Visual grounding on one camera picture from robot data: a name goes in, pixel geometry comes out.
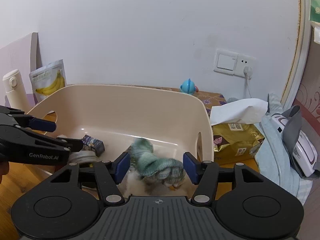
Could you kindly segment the white furry plush toy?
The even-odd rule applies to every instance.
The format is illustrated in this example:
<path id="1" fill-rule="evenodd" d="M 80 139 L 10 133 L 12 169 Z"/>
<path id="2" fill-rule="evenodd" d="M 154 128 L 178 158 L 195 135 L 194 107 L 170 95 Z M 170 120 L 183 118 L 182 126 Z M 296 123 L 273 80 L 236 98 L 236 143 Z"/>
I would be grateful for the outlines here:
<path id="1" fill-rule="evenodd" d="M 131 195 L 171 197 L 188 196 L 190 186 L 191 182 L 187 176 L 178 184 L 168 185 L 162 181 L 151 182 L 145 180 L 134 168 L 129 168 L 124 179 L 118 185 L 118 189 L 120 189 L 124 198 Z"/>

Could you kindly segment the green fabric scrunchie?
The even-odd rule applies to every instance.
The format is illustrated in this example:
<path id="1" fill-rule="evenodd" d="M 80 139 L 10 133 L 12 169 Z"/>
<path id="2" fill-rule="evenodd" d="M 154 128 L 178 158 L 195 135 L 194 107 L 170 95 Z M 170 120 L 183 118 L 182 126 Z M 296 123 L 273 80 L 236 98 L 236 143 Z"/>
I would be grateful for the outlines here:
<path id="1" fill-rule="evenodd" d="M 162 158 L 154 153 L 153 144 L 137 138 L 128 148 L 130 168 L 148 184 L 162 183 L 167 187 L 179 186 L 185 179 L 183 163 L 172 158 Z"/>

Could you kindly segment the round tin with lid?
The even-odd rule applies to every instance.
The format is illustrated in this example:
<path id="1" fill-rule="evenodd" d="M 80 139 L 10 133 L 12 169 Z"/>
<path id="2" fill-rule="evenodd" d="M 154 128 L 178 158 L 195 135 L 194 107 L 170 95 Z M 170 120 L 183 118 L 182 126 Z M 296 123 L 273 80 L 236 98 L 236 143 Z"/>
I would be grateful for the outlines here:
<path id="1" fill-rule="evenodd" d="M 79 165 L 82 164 L 93 164 L 98 161 L 98 158 L 93 151 L 81 150 L 80 152 L 72 152 L 68 158 L 68 164 L 76 163 Z"/>

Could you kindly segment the cream thermos bottle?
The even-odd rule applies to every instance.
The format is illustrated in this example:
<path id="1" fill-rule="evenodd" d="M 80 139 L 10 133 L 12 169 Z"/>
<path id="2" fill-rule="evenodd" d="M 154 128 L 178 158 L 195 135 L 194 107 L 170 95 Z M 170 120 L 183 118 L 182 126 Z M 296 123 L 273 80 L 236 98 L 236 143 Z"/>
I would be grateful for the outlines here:
<path id="1" fill-rule="evenodd" d="M 20 109 L 25 113 L 30 111 L 30 105 L 19 70 L 15 69 L 3 76 L 6 96 L 11 108 Z"/>

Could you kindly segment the banana chips snack pouch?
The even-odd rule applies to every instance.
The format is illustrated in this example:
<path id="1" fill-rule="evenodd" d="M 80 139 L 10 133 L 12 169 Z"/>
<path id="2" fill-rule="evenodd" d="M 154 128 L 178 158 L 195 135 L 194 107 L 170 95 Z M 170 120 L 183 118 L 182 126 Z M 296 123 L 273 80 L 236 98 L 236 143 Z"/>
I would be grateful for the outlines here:
<path id="1" fill-rule="evenodd" d="M 57 60 L 29 74 L 33 94 L 41 102 L 59 89 L 66 87 L 63 60 Z"/>

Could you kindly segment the gold tissue pack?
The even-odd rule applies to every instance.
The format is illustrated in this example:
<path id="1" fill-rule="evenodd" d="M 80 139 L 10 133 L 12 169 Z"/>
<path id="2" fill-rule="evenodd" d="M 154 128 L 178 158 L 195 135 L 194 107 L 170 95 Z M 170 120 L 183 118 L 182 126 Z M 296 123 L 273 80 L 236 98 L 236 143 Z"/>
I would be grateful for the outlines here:
<path id="1" fill-rule="evenodd" d="M 253 159 L 265 137 L 255 126 L 268 110 L 268 103 L 250 98 L 213 106 L 210 124 L 213 130 L 214 161 L 219 165 Z"/>

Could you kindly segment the beige plastic storage bin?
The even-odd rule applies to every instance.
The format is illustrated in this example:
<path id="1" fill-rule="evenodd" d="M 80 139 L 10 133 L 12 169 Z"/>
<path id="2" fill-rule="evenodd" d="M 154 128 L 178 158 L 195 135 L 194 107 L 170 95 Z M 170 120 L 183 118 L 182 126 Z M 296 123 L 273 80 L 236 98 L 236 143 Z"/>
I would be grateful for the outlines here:
<path id="1" fill-rule="evenodd" d="M 198 98 L 169 90 L 72 85 L 38 103 L 30 114 L 56 114 L 52 137 L 83 138 L 104 143 L 101 160 L 115 160 L 137 138 L 145 138 L 162 158 L 182 160 L 190 152 L 213 160 L 213 133 L 204 104 Z"/>

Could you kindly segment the light blue bedding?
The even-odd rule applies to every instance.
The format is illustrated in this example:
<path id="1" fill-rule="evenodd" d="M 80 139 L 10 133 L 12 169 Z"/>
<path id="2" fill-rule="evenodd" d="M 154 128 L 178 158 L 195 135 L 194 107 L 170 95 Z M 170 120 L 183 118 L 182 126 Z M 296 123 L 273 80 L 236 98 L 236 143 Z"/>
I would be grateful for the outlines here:
<path id="1" fill-rule="evenodd" d="M 265 140 L 254 158 L 260 174 L 291 193 L 304 204 L 312 188 L 312 181 L 301 178 L 291 167 L 283 141 L 271 122 L 272 114 L 283 112 L 280 98 L 275 94 L 268 94 L 268 110 L 261 122 L 255 125 L 264 135 Z"/>

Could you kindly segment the blue figurine toy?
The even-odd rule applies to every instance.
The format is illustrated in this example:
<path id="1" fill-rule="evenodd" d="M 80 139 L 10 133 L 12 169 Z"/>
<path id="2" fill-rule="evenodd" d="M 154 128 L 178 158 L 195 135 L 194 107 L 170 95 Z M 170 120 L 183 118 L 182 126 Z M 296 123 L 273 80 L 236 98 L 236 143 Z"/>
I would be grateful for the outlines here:
<path id="1" fill-rule="evenodd" d="M 198 93 L 199 89 L 191 79 L 187 79 L 180 85 L 180 92 L 193 95 Z"/>

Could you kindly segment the decorated headboard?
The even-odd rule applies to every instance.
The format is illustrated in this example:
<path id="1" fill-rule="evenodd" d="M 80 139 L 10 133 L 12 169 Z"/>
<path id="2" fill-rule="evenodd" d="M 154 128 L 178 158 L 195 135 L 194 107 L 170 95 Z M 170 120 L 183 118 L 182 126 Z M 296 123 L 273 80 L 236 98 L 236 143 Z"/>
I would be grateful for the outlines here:
<path id="1" fill-rule="evenodd" d="M 282 102 L 285 108 L 302 109 L 302 130 L 319 151 L 319 44 L 314 41 L 315 24 L 310 21 L 311 0 L 298 0 L 298 40 Z M 319 179 L 304 204 L 299 239 L 319 239 Z"/>

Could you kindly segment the white wall switch socket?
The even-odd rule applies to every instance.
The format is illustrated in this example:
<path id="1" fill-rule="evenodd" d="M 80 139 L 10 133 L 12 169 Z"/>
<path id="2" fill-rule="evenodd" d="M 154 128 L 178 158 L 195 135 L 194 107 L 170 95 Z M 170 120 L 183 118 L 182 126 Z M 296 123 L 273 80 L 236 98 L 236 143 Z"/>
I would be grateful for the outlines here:
<path id="1" fill-rule="evenodd" d="M 217 49 L 214 61 L 214 72 L 231 76 L 250 78 L 258 65 L 255 57 L 224 49 Z"/>

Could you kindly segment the wall tissue box holder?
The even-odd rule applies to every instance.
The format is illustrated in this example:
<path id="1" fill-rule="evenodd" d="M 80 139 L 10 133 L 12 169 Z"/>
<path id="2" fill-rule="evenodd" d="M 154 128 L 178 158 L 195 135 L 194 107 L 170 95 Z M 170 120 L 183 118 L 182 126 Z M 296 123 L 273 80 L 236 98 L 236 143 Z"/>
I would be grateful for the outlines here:
<path id="1" fill-rule="evenodd" d="M 310 0 L 309 20 L 313 27 L 314 42 L 320 44 L 320 0 Z"/>

